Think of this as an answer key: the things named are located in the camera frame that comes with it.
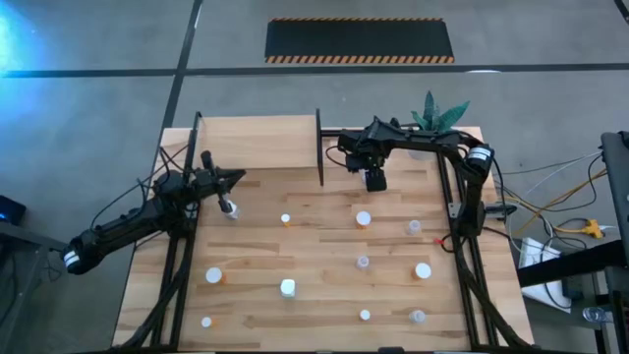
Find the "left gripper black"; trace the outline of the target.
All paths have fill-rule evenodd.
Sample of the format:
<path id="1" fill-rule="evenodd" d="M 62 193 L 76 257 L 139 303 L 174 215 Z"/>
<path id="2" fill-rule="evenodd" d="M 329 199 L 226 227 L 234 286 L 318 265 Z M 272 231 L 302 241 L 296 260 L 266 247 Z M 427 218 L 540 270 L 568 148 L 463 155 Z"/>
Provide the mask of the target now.
<path id="1" fill-rule="evenodd" d="M 193 185 L 200 197 L 230 194 L 235 185 L 246 175 L 244 169 L 216 169 L 209 150 L 200 154 L 201 167 L 194 169 Z"/>

